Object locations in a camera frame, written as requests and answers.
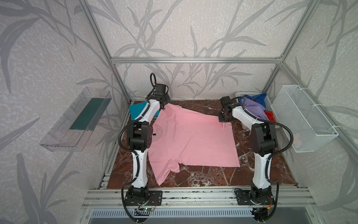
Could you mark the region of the aluminium cage frame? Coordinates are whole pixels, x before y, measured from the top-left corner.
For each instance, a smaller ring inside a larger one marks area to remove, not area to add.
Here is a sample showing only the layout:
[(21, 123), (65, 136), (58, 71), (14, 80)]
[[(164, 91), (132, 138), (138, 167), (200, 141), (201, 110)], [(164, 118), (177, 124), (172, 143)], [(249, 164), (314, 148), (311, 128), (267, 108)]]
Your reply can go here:
[(338, 132), (288, 149), (295, 179), (327, 224), (358, 221), (357, 1), (86, 1), (95, 35), (125, 90), (142, 99), (143, 69), (173, 99), (299, 85)]

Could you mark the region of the folded teal t-shirt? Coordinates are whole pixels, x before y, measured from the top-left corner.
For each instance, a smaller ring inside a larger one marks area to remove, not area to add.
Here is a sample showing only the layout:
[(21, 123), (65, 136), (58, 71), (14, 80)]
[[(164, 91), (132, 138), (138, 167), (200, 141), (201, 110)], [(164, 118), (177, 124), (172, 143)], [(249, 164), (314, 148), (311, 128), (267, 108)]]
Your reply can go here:
[(160, 110), (160, 102), (157, 100), (149, 100), (148, 102), (143, 102), (129, 107), (131, 120), (137, 120), (139, 117), (141, 119), (139, 122), (151, 122), (155, 116), (158, 116)]

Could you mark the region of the white plastic laundry basket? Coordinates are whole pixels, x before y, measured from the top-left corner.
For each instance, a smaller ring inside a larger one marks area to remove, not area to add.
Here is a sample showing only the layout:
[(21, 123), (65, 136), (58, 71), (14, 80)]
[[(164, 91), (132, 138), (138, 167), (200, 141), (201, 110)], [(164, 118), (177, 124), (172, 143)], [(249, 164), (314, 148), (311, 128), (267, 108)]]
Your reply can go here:
[[(249, 96), (254, 96), (255, 94), (254, 93), (250, 93), (250, 94), (245, 94), (243, 92), (237, 92), (235, 94), (235, 97), (236, 97), (236, 100), (237, 100), (237, 103), (242, 103), (242, 99), (238, 99), (237, 97), (243, 97), (243, 95), (249, 95)], [(266, 111), (272, 111), (271, 109), (271, 101), (270, 99), (268, 98), (268, 96), (266, 97), (265, 99), (265, 103), (266, 103)]]

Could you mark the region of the clear acrylic wall shelf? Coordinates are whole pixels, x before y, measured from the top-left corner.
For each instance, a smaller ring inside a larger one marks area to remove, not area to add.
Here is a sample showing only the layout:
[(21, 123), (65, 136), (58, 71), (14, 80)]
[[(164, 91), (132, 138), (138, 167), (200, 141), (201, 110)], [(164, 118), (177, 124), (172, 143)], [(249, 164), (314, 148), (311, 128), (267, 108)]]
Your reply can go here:
[(84, 88), (40, 141), (50, 152), (81, 152), (112, 100), (108, 90)]

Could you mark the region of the red t-shirt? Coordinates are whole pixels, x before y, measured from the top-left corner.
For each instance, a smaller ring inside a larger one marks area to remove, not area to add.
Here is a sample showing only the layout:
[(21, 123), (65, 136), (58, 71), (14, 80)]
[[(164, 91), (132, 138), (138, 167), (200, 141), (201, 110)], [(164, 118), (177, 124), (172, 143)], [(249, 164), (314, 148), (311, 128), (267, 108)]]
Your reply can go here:
[(268, 120), (276, 122), (276, 119), (272, 111), (265, 111), (264, 113), (266, 114)]

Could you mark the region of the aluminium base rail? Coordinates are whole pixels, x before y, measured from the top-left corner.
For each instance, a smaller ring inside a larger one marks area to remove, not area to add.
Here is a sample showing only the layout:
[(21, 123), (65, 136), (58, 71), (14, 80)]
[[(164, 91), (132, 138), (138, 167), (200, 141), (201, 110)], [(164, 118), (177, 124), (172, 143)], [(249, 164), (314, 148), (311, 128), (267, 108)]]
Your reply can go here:
[[(155, 221), (174, 223), (189, 218), (244, 219), (248, 223), (256, 223), (253, 212), (266, 208), (274, 212), (269, 223), (325, 223), (321, 212), (307, 188), (294, 185), (282, 185), (279, 190), (272, 188), (273, 194), (278, 193), (278, 199), (272, 206), (239, 205), (234, 194), (237, 186), (221, 187), (183, 187), (157, 188), (161, 195), (150, 199), (146, 205), (128, 206), (129, 213), (146, 224)], [(137, 208), (156, 207), (149, 216), (138, 216)], [(118, 189), (89, 190), (82, 204), (75, 223), (88, 224), (96, 218), (117, 219), (121, 223), (132, 223), (125, 212)]]

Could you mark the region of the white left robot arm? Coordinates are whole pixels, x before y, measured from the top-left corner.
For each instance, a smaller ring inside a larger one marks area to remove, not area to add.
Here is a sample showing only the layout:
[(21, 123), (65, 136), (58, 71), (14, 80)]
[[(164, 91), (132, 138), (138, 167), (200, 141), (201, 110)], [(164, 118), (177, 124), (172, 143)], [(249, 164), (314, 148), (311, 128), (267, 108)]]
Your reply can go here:
[(153, 138), (152, 120), (155, 114), (165, 109), (165, 105), (170, 102), (168, 86), (154, 84), (145, 100), (141, 113), (126, 128), (129, 150), (133, 157), (133, 180), (124, 197), (124, 205), (129, 206), (141, 205), (150, 200), (146, 164)]

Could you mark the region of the pink t-shirt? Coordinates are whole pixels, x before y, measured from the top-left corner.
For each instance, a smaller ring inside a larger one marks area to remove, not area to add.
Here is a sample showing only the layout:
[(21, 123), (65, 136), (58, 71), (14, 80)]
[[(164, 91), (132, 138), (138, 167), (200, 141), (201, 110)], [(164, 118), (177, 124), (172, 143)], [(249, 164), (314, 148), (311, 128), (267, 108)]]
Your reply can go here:
[(170, 172), (186, 166), (239, 167), (232, 124), (167, 104), (153, 124), (153, 142), (148, 149), (156, 182), (161, 185)]

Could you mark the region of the green circuit board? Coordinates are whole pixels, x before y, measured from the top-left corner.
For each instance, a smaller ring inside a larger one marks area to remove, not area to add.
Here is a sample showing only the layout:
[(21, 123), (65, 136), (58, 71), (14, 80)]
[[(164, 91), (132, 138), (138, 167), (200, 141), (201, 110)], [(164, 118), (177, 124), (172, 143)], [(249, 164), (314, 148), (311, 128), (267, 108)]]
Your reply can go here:
[(150, 212), (154, 212), (155, 209), (156, 207), (137, 208), (135, 212), (138, 216), (149, 216)]

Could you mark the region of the purple t-shirt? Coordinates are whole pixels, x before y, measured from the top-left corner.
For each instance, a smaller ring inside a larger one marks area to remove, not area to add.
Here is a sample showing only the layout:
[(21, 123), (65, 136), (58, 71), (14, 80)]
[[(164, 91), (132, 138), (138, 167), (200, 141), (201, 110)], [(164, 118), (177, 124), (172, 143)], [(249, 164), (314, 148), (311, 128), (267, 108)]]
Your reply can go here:
[(265, 113), (266, 108), (263, 105), (245, 98), (244, 107), (254, 116), (263, 120), (268, 120), (268, 117)]

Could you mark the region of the blue t-shirt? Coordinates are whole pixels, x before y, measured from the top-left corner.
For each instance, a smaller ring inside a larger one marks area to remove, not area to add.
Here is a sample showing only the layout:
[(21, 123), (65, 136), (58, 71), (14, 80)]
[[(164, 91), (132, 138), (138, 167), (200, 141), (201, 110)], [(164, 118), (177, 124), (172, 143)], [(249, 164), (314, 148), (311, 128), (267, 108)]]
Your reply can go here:
[(266, 110), (266, 103), (265, 103), (265, 99), (267, 97), (266, 93), (261, 93), (258, 95), (254, 95), (254, 96), (249, 96), (249, 95), (243, 95), (244, 98), (246, 98), (245, 100), (245, 107), (250, 106), (250, 107), (260, 107), (263, 110)]

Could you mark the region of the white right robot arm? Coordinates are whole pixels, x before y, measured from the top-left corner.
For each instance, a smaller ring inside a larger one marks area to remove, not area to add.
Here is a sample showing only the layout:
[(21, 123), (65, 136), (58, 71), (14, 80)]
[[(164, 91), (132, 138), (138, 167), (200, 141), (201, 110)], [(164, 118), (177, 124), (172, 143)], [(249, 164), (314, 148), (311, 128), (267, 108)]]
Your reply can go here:
[(222, 97), (219, 112), (219, 122), (238, 120), (250, 131), (250, 148), (254, 152), (254, 177), (250, 190), (235, 189), (239, 205), (272, 206), (277, 201), (272, 194), (270, 176), (271, 159), (269, 158), (277, 147), (275, 125), (270, 121), (259, 118), (245, 106), (246, 99), (229, 96)]

